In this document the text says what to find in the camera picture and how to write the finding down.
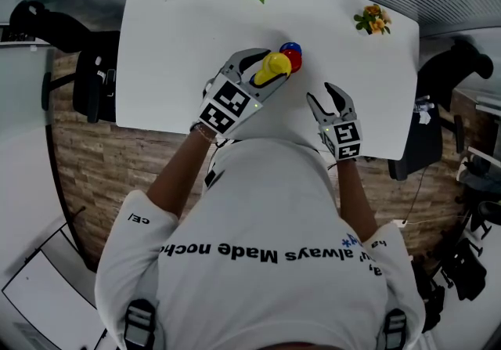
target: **orange flower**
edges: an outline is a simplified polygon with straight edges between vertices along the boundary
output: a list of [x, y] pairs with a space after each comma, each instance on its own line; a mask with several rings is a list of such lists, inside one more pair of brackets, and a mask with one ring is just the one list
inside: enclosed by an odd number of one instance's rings
[[381, 30], [384, 29], [384, 21], [381, 19], [376, 19], [376, 21], [370, 21], [369, 25], [373, 34], [379, 34]]
[[383, 18], [385, 23], [391, 24], [391, 19], [390, 15], [388, 15], [386, 10], [383, 10], [383, 13], [381, 14], [381, 17]]
[[379, 7], [379, 5], [376, 5], [376, 4], [371, 5], [371, 6], [366, 6], [363, 9], [366, 10], [371, 16], [377, 16], [381, 11], [381, 8]]

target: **red object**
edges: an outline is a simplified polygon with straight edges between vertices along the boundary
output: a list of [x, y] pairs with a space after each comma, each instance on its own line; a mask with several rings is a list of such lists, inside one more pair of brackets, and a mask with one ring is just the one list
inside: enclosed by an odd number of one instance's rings
[[301, 54], [294, 49], [284, 49], [282, 54], [285, 55], [290, 60], [290, 65], [292, 66], [292, 73], [296, 73], [299, 69], [301, 69], [301, 65], [303, 60], [301, 58]]

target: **shirt sleeve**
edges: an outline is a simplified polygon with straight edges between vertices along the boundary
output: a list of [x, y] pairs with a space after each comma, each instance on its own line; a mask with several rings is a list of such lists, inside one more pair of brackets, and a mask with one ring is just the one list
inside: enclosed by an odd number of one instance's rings
[[388, 290], [395, 295], [398, 307], [405, 313], [405, 348], [412, 348], [421, 335], [426, 313], [402, 234], [394, 223], [388, 223], [381, 226], [363, 245], [381, 268]]
[[110, 335], [123, 345], [124, 317], [141, 275], [158, 259], [178, 219], [142, 191], [125, 198], [99, 261], [96, 307]]

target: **white t-shirt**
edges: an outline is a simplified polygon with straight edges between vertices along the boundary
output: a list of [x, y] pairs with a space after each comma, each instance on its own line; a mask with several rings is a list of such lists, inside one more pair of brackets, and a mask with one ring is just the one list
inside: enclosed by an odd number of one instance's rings
[[389, 224], [364, 244], [340, 219], [322, 158], [252, 139], [219, 150], [214, 178], [186, 220], [128, 195], [99, 263], [96, 303], [121, 342], [142, 273], [158, 262], [157, 318], [169, 350], [251, 350], [287, 342], [371, 350], [388, 291], [408, 344], [424, 304], [402, 235]]

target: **person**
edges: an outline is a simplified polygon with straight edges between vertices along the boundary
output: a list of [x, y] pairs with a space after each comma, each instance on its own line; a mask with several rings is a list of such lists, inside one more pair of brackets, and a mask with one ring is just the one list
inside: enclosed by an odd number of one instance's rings
[[180, 223], [215, 136], [195, 124], [147, 192], [132, 191], [120, 209], [96, 304], [121, 348], [129, 303], [151, 265], [164, 348], [372, 350], [389, 297], [412, 346], [424, 304], [404, 240], [393, 223], [378, 228], [353, 159], [337, 162], [338, 214], [316, 150], [270, 138], [223, 146]]

